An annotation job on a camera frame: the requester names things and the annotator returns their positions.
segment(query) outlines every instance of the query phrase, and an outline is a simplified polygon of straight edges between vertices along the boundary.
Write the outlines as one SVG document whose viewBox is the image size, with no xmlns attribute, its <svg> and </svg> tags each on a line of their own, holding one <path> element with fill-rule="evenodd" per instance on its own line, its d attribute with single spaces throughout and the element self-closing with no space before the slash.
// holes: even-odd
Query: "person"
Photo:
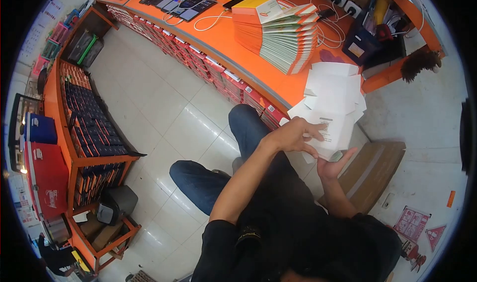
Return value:
<svg viewBox="0 0 477 282">
<path fill-rule="evenodd" d="M 337 282 L 386 280 L 401 242 L 396 232 L 358 213 L 338 183 L 357 148 L 335 163 L 305 143 L 323 141 L 322 124 L 293 118 L 270 132 L 256 110 L 237 105 L 230 130 L 244 161 L 232 177 L 194 161 L 177 161 L 170 175 L 210 215 L 192 282 Z M 328 214 L 290 165 L 284 151 L 318 158 Z"/>
<path fill-rule="evenodd" d="M 45 246 L 45 235 L 40 233 L 38 237 L 38 249 L 40 250 L 41 255 L 41 262 L 45 267 L 48 267 L 50 271 L 52 271 L 57 276 L 68 277 L 75 271 L 75 258 L 71 254 L 73 251 L 71 247 L 62 249 L 62 250 L 54 250 L 50 248 L 50 246 Z M 60 270 L 61 268 L 66 268 L 71 266 L 66 271 Z"/>
</svg>

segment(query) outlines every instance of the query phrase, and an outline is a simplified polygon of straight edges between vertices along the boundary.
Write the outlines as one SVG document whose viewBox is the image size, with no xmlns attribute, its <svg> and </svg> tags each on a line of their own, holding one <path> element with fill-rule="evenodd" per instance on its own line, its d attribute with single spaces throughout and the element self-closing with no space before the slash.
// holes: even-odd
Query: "red cooler box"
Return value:
<svg viewBox="0 0 477 282">
<path fill-rule="evenodd" d="M 66 212 L 69 172 L 61 148 L 27 141 L 24 158 L 28 187 L 38 219 L 50 219 Z"/>
</svg>

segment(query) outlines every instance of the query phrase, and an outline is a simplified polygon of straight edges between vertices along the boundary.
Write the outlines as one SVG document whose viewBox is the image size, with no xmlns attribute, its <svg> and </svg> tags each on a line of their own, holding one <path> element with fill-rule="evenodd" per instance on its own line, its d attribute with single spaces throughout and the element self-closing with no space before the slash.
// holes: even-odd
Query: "orange tape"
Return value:
<svg viewBox="0 0 477 282">
<path fill-rule="evenodd" d="M 450 191 L 449 200 L 447 201 L 447 207 L 452 207 L 452 203 L 454 202 L 455 195 L 456 195 L 455 191 Z"/>
</svg>

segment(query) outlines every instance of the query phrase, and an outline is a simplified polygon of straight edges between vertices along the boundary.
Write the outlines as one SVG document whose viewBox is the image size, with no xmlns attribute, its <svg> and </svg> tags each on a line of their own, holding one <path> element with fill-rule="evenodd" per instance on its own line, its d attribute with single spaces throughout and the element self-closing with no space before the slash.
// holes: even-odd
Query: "paper stack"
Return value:
<svg viewBox="0 0 477 282">
<path fill-rule="evenodd" d="M 358 66 L 342 63 L 316 63 L 308 73 L 305 98 L 288 111 L 290 118 L 301 117 L 311 124 L 326 124 L 321 131 L 324 141 L 312 139 L 321 158 L 338 161 L 348 149 L 354 124 L 363 116 L 366 102 L 361 94 Z M 287 123 L 283 118 L 280 125 Z M 307 163 L 315 159 L 303 152 Z"/>
<path fill-rule="evenodd" d="M 303 70 L 318 43 L 317 8 L 282 10 L 277 0 L 244 0 L 232 7 L 235 40 L 287 75 Z"/>
</svg>

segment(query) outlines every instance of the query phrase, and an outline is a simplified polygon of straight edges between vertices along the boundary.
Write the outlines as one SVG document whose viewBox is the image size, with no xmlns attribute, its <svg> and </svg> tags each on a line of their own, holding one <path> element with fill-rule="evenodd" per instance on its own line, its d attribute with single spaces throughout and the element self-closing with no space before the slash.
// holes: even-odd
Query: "glass display case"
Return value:
<svg viewBox="0 0 477 282">
<path fill-rule="evenodd" d="M 23 163 L 23 142 L 21 142 L 27 112 L 44 115 L 43 101 L 23 94 L 16 94 L 11 111 L 8 148 L 11 170 L 22 173 L 27 172 Z"/>
</svg>

